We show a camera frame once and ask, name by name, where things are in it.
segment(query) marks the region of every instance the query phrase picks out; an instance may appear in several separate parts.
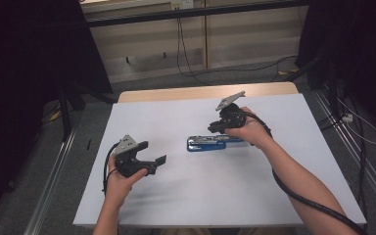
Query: gray carpet floor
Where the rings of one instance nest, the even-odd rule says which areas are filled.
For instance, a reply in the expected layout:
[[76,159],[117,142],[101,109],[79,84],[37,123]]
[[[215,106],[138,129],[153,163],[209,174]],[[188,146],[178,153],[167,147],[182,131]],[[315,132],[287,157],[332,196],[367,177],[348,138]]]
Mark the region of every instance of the gray carpet floor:
[[[269,82],[273,78],[282,80],[284,77],[275,76],[276,66],[265,70],[256,68],[268,66],[271,63],[259,65],[238,66],[225,68],[214,72],[208,72],[197,76],[198,81],[192,76],[181,74],[151,77],[136,81],[126,81],[113,84],[114,94],[108,94],[117,98],[126,90],[143,90],[170,87],[189,87],[202,85],[241,84]],[[293,68],[291,62],[279,65],[281,70]],[[301,93],[313,113],[316,120],[323,120],[327,116],[315,99],[315,92],[308,88],[306,78],[295,81]],[[76,209],[80,202],[81,194],[85,188],[91,167],[98,152],[98,146],[104,134],[104,128],[108,121],[111,106],[98,100],[84,96],[87,102],[82,112],[71,111],[72,123],[75,124],[76,134],[70,153],[62,168],[62,173],[56,185],[56,193],[51,198],[51,206],[46,212],[45,219],[40,227],[39,234],[91,234],[91,229],[85,229],[72,225]],[[48,110],[53,104],[48,104],[44,109]],[[374,118],[358,104],[362,116],[371,122]],[[358,193],[358,166],[349,153],[335,128],[327,128],[322,131],[326,142],[331,148],[344,177],[348,180],[353,194]],[[366,129],[366,137],[375,139],[373,130]],[[3,195],[0,201],[0,234],[24,234],[26,226],[37,205],[38,199],[51,173],[58,152],[62,146],[63,126],[60,119],[45,122],[42,125],[40,135],[30,152],[23,169],[15,181],[15,190]],[[368,160],[376,169],[376,145],[367,145]],[[369,183],[364,184],[364,194],[368,215],[368,233],[376,235],[376,193]],[[119,234],[148,235],[150,229],[126,229],[122,228]],[[230,231],[214,230],[216,234],[228,234]],[[309,234],[304,228],[298,228],[299,234]]]

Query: white table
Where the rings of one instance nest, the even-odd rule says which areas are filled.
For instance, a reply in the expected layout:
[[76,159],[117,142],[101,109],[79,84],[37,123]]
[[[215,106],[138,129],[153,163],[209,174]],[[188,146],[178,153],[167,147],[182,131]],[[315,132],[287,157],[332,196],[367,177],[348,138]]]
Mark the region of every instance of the white table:
[[[101,179],[105,157],[112,145],[130,134],[136,142],[149,141],[149,148],[138,153],[139,160],[153,161],[161,155],[167,155],[167,160],[156,175],[133,186],[120,210],[121,225],[302,225],[275,183],[266,157],[256,147],[186,151],[188,136],[211,135],[207,127],[218,120],[214,109],[219,101],[203,98],[115,104],[73,224],[95,225],[104,200]],[[235,103],[258,113],[276,141],[335,194],[348,217],[365,223],[302,94],[244,97]]]

